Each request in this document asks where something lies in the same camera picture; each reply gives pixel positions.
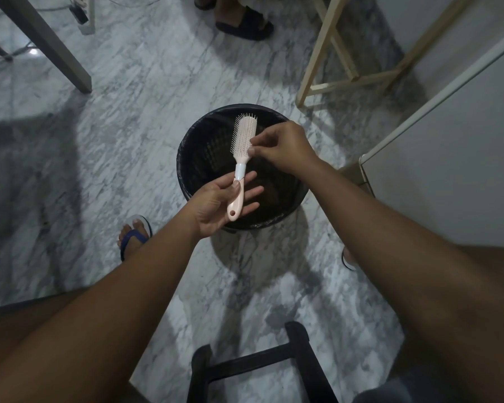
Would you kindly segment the person's left hand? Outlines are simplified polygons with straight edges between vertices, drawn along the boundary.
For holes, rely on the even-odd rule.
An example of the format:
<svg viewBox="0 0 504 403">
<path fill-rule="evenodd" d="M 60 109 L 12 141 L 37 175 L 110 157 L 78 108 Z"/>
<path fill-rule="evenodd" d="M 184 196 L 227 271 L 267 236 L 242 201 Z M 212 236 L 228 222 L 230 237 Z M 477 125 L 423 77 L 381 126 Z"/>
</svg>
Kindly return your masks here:
<svg viewBox="0 0 504 403">
<path fill-rule="evenodd" d="M 244 191 L 256 186 L 262 186 L 254 182 L 256 178 L 256 171 L 250 171 L 246 174 L 244 178 Z M 234 174 L 227 173 L 217 179 L 234 179 Z M 199 238 L 207 238 L 229 223 L 227 206 L 236 199 L 236 196 L 214 196 L 213 181 L 208 182 L 199 189 L 184 207 L 195 222 L 195 230 Z M 241 217 L 255 211 L 259 206 L 260 204 L 257 200 L 251 203 L 244 203 Z"/>
</svg>

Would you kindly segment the person's right hand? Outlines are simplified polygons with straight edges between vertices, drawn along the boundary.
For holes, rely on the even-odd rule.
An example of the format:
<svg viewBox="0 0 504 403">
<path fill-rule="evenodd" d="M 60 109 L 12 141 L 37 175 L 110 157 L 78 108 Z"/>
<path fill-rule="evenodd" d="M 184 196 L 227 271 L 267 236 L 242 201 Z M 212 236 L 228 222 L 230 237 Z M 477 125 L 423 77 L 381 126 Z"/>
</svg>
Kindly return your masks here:
<svg viewBox="0 0 504 403">
<path fill-rule="evenodd" d="M 302 126 L 286 121 L 265 128 L 251 140 L 252 146 L 272 147 L 272 158 L 264 158 L 281 171 L 303 177 L 320 162 Z"/>
</svg>

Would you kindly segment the pink and white hairbrush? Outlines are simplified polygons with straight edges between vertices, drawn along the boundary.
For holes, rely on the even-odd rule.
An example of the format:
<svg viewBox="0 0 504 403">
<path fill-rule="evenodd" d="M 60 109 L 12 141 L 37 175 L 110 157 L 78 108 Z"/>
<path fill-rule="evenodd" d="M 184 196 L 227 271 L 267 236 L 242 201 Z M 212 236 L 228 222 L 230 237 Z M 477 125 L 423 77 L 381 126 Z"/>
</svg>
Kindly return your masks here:
<svg viewBox="0 0 504 403">
<path fill-rule="evenodd" d="M 227 206 L 227 215 L 230 222 L 236 221 L 240 216 L 244 204 L 244 178 L 246 167 L 250 159 L 248 150 L 251 147 L 250 140 L 256 135 L 257 118 L 251 114 L 241 114 L 235 119 L 234 132 L 230 145 L 236 166 L 234 181 L 240 184 L 240 192 L 236 199 Z"/>
</svg>

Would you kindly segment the person's left forearm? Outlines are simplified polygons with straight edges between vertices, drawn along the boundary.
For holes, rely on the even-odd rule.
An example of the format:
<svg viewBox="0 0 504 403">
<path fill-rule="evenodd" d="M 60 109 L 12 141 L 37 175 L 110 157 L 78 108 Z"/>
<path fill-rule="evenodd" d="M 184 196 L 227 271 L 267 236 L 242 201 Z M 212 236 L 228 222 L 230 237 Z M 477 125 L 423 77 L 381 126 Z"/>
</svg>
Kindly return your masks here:
<svg viewBox="0 0 504 403">
<path fill-rule="evenodd" d="M 200 238 L 184 207 L 0 363 L 0 403 L 105 403 L 125 388 Z"/>
</svg>

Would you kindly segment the person's right forearm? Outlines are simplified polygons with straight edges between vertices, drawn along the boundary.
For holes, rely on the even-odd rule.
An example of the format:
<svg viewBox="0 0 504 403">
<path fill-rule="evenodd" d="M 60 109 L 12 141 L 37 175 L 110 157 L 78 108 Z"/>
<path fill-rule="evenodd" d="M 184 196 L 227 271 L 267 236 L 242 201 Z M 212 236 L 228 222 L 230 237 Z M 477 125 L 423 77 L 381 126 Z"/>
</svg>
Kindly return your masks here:
<svg viewBox="0 0 504 403">
<path fill-rule="evenodd" d="M 366 276 L 479 402 L 504 403 L 504 282 L 319 158 L 299 178 Z"/>
</svg>

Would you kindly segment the black waste bin with liner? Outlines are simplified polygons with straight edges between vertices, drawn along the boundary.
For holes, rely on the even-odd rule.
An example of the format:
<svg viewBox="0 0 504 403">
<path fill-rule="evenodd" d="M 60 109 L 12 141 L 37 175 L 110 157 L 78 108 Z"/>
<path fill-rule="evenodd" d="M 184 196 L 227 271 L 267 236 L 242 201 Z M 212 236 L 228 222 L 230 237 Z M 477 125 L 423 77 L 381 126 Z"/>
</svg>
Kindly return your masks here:
<svg viewBox="0 0 504 403">
<path fill-rule="evenodd" d="M 236 162 L 230 143 L 235 119 L 242 114 L 257 118 L 256 134 L 288 121 L 271 108 L 244 103 L 224 106 L 202 116 L 188 129 L 177 151 L 177 180 L 186 200 L 208 182 L 234 173 Z M 264 187 L 263 193 L 255 198 L 260 207 L 226 224 L 223 229 L 231 233 L 265 229 L 282 222 L 301 205 L 309 191 L 298 178 L 278 170 L 261 157 L 250 160 L 247 171 L 257 172 L 257 178 L 247 189 Z"/>
</svg>

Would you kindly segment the person's left foot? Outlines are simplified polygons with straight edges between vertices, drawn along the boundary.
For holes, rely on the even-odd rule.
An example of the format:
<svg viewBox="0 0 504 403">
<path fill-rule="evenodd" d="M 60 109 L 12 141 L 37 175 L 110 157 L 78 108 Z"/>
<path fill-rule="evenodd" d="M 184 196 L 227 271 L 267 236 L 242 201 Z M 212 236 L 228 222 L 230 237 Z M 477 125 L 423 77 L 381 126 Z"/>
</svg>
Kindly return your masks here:
<svg viewBox="0 0 504 403">
<path fill-rule="evenodd" d="M 134 227 L 136 221 L 141 223 L 141 228 Z M 120 234 L 119 250 L 121 261 L 125 260 L 125 252 L 131 239 L 134 238 L 140 244 L 145 244 L 153 236 L 153 229 L 150 222 L 140 214 L 129 217 L 125 225 L 129 226 L 130 229 L 126 233 Z"/>
</svg>

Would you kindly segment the blue flip-flop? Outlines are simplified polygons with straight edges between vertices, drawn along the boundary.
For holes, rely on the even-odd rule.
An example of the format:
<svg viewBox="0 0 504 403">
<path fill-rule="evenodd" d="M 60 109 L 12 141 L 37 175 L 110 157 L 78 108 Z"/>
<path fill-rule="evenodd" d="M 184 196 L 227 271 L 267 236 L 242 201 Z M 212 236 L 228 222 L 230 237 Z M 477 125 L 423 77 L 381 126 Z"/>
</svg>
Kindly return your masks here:
<svg viewBox="0 0 504 403">
<path fill-rule="evenodd" d="M 130 227 L 129 226 L 126 226 L 125 223 L 127 222 L 127 220 L 123 223 L 122 227 L 121 227 L 121 230 L 120 230 L 120 233 L 119 233 L 119 237 L 118 237 L 118 247 L 119 247 L 119 239 L 120 239 L 120 234 L 124 234 L 126 233 Z M 141 228 L 141 223 L 139 221 L 136 221 L 134 223 L 134 227 L 135 228 Z M 125 260 L 131 256 L 132 253 L 134 253 L 134 251 L 136 251 L 142 244 L 140 244 L 139 242 L 137 242 L 134 238 L 131 239 L 129 241 L 129 244 L 127 246 L 127 250 L 125 252 Z"/>
</svg>

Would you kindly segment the white cabinet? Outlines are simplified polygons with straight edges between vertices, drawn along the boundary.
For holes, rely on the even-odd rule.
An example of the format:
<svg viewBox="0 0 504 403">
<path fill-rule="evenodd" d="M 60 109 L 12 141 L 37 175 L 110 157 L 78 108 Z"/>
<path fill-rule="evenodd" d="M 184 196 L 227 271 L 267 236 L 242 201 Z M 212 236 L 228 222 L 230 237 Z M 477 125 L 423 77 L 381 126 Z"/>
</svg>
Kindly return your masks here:
<svg viewBox="0 0 504 403">
<path fill-rule="evenodd" d="M 504 38 L 361 166 L 379 201 L 429 230 L 504 247 Z"/>
</svg>

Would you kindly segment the white power strip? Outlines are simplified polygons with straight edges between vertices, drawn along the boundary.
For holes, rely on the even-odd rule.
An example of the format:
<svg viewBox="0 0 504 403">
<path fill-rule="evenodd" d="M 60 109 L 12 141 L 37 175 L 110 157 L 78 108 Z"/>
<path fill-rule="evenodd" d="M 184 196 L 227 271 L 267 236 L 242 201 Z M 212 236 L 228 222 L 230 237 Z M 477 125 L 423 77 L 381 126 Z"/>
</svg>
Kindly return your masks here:
<svg viewBox="0 0 504 403">
<path fill-rule="evenodd" d="M 82 35 L 95 33 L 95 0 L 69 0 L 68 9 Z"/>
</svg>

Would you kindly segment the grey table leg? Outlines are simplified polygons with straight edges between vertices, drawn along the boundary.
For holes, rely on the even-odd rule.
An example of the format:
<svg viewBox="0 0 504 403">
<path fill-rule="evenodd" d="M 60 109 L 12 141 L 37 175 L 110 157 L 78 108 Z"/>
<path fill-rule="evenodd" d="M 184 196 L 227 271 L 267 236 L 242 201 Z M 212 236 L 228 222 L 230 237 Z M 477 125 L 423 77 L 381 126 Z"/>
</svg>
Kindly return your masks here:
<svg viewBox="0 0 504 403">
<path fill-rule="evenodd" d="M 28 0 L 0 0 L 3 12 L 81 93 L 92 92 L 92 78 Z"/>
</svg>

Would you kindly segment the grey shorts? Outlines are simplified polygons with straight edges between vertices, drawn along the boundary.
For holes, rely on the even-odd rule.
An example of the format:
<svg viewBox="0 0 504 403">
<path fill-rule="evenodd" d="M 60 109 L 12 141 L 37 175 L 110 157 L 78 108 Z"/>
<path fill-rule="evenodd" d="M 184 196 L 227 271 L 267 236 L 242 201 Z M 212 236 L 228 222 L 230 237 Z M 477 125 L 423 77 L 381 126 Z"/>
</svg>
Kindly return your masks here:
<svg viewBox="0 0 504 403">
<path fill-rule="evenodd" d="M 430 366 L 416 366 L 361 392 L 351 403 L 456 403 L 456 394 Z"/>
</svg>

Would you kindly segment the person's right leg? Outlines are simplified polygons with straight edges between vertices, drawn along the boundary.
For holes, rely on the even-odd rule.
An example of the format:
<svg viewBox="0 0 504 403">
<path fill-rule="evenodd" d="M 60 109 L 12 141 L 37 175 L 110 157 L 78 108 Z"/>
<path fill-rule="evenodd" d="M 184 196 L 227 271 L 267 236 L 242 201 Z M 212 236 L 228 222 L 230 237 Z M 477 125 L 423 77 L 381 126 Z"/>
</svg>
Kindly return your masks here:
<svg viewBox="0 0 504 403">
<path fill-rule="evenodd" d="M 504 288 L 504 247 L 457 245 L 457 248 L 484 267 L 488 276 Z"/>
</svg>

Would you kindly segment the person's leg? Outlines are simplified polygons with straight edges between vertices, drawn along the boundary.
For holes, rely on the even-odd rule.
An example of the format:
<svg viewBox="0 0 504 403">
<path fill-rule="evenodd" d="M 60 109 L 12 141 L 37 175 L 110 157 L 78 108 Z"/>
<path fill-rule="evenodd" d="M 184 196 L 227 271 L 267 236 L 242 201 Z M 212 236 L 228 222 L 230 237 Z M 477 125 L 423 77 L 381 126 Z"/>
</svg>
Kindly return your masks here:
<svg viewBox="0 0 504 403">
<path fill-rule="evenodd" d="M 0 363 L 30 333 L 86 290 L 80 288 L 0 307 Z"/>
<path fill-rule="evenodd" d="M 504 247 L 457 245 L 457 248 L 484 267 L 488 276 L 504 288 Z"/>
</svg>

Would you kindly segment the person's left leg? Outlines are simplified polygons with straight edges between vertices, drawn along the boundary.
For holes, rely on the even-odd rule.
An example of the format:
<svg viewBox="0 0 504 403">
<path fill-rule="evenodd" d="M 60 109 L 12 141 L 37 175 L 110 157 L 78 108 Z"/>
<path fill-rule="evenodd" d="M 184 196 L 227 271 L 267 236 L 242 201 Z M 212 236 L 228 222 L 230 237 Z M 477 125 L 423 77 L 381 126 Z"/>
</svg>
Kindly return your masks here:
<svg viewBox="0 0 504 403">
<path fill-rule="evenodd" d="M 86 290 L 80 288 L 0 307 L 0 363 L 30 333 Z"/>
</svg>

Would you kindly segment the light wooden stand frame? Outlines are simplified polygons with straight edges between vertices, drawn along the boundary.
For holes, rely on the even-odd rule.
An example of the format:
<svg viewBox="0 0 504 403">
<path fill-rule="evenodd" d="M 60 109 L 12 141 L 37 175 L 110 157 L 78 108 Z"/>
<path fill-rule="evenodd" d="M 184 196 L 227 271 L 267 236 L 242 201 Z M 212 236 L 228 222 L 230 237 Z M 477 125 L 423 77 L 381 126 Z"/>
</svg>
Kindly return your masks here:
<svg viewBox="0 0 504 403">
<path fill-rule="evenodd" d="M 326 94 L 341 89 L 364 87 L 380 83 L 382 92 L 386 92 L 405 73 L 414 67 L 436 44 L 440 36 L 458 19 L 474 0 L 453 0 L 441 15 L 418 38 L 411 50 L 394 69 L 375 74 L 361 75 L 355 62 L 336 29 L 338 20 L 349 0 L 331 0 L 326 7 L 323 0 L 312 0 L 322 26 L 314 45 L 309 63 L 304 73 L 300 88 L 296 94 L 295 104 L 302 108 L 307 97 Z M 346 80 L 338 80 L 321 84 L 313 84 L 317 70 L 322 63 L 327 47 L 332 45 L 347 76 Z"/>
</svg>

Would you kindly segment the black stool frame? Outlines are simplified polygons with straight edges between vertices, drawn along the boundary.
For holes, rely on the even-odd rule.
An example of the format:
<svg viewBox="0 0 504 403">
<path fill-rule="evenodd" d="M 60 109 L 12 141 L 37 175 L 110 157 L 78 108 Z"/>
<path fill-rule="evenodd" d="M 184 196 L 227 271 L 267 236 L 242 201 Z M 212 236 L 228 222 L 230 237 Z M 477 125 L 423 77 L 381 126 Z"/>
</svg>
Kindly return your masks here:
<svg viewBox="0 0 504 403">
<path fill-rule="evenodd" d="M 309 403 L 338 403 L 326 375 L 309 344 L 306 328 L 299 322 L 284 325 L 288 343 L 211 365 L 210 345 L 198 348 L 191 360 L 187 403 L 207 403 L 210 383 L 283 362 L 295 361 Z"/>
</svg>

